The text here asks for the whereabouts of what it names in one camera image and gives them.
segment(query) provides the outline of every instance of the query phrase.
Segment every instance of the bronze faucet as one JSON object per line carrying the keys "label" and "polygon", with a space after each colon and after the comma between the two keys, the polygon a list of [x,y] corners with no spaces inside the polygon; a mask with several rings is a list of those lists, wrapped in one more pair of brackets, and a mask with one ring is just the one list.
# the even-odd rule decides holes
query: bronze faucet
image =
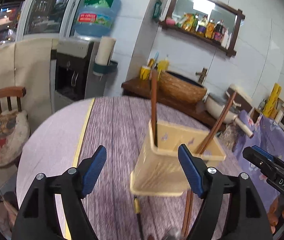
{"label": "bronze faucet", "polygon": [[196,76],[200,76],[199,77],[199,83],[202,85],[203,84],[203,81],[206,77],[206,73],[207,73],[208,69],[207,68],[203,68],[202,69],[202,72],[195,72],[195,75]]}

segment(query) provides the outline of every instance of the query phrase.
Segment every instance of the purple floral cloth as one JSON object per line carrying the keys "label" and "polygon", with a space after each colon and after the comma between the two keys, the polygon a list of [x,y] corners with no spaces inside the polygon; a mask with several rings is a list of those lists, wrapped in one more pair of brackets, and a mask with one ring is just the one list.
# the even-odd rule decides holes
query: purple floral cloth
{"label": "purple floral cloth", "polygon": [[256,145],[284,161],[284,131],[273,119],[267,118],[262,114],[258,117],[255,124],[244,110],[241,111],[239,118],[253,131],[254,136],[250,139],[247,135],[241,133],[233,153],[240,167],[253,181],[266,211],[269,211],[271,203],[279,195],[279,192],[266,183],[266,177],[261,173],[260,169],[244,159],[242,152],[245,147]]}

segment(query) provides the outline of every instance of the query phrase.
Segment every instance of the silver bolt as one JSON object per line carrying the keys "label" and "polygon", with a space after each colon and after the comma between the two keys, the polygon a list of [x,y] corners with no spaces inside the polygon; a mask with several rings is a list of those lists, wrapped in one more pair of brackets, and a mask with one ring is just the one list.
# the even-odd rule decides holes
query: silver bolt
{"label": "silver bolt", "polygon": [[75,174],[76,173],[76,168],[70,168],[68,169],[69,174]]}
{"label": "silver bolt", "polygon": [[211,173],[211,174],[214,174],[214,173],[216,173],[216,168],[209,167],[208,172]]}
{"label": "silver bolt", "polygon": [[39,173],[37,176],[36,176],[36,178],[37,179],[43,179],[43,177],[44,177],[44,174],[43,173]]}
{"label": "silver bolt", "polygon": [[241,173],[241,177],[242,179],[248,179],[248,175],[245,172]]}

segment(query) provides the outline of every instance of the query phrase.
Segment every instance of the chair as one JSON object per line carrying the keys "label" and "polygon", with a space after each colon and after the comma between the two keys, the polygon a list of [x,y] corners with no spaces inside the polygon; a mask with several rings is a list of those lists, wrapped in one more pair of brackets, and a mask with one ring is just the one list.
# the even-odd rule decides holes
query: chair
{"label": "chair", "polygon": [[[0,89],[0,99],[7,98],[8,110],[2,112],[0,102],[0,167],[7,167],[20,160],[22,147],[30,136],[27,112],[21,108],[25,87]],[[17,98],[18,109],[12,110],[11,97]]]}

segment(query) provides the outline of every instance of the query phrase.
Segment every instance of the wooden mirror frame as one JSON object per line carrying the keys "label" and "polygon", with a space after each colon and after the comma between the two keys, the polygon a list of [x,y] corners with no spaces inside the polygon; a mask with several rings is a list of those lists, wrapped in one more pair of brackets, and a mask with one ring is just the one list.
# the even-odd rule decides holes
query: wooden mirror frame
{"label": "wooden mirror frame", "polygon": [[165,30],[166,30],[166,29],[174,29],[174,30],[176,30],[176,31],[179,31],[179,32],[182,32],[182,33],[191,35],[191,36],[194,36],[194,37],[196,37],[196,38],[198,38],[198,39],[200,39],[200,40],[202,40],[202,41],[204,41],[204,42],[206,42],[206,43],[208,43],[208,44],[211,44],[211,45],[217,47],[218,49],[220,49],[220,50],[226,52],[226,55],[227,55],[228,57],[235,56],[235,55],[236,55],[236,51],[234,50],[234,47],[235,47],[235,43],[236,43],[236,40],[237,40],[238,31],[239,31],[239,29],[240,29],[241,20],[244,20],[244,19],[245,19],[245,15],[243,14],[242,10],[240,10],[240,9],[236,10],[236,9],[234,9],[234,8],[228,6],[227,4],[222,3],[222,2],[220,2],[220,1],[216,1],[216,0],[208,0],[208,1],[213,2],[213,3],[217,4],[217,5],[219,5],[220,7],[224,8],[224,9],[228,10],[229,12],[231,12],[231,13],[233,13],[233,14],[236,15],[236,21],[235,21],[235,25],[234,25],[234,31],[233,31],[232,38],[231,38],[231,41],[230,41],[230,44],[229,44],[229,48],[228,48],[228,49],[223,48],[222,46],[220,46],[220,45],[214,43],[212,40],[207,39],[207,38],[202,37],[202,36],[199,36],[199,35],[197,35],[197,34],[195,34],[195,33],[191,33],[191,32],[185,31],[185,30],[180,29],[180,28],[178,28],[178,27],[176,27],[176,26],[173,26],[173,25],[167,25],[166,22],[165,22],[165,20],[166,20],[167,18],[172,18],[172,14],[173,14],[173,11],[174,11],[174,9],[175,9],[175,5],[176,5],[176,3],[177,3],[177,0],[171,0],[170,5],[169,5],[169,7],[168,7],[168,11],[167,11],[166,16],[165,16],[165,20],[162,21],[162,22],[159,22],[159,24],[160,24],[160,25],[162,26],[162,28],[165,29]]}

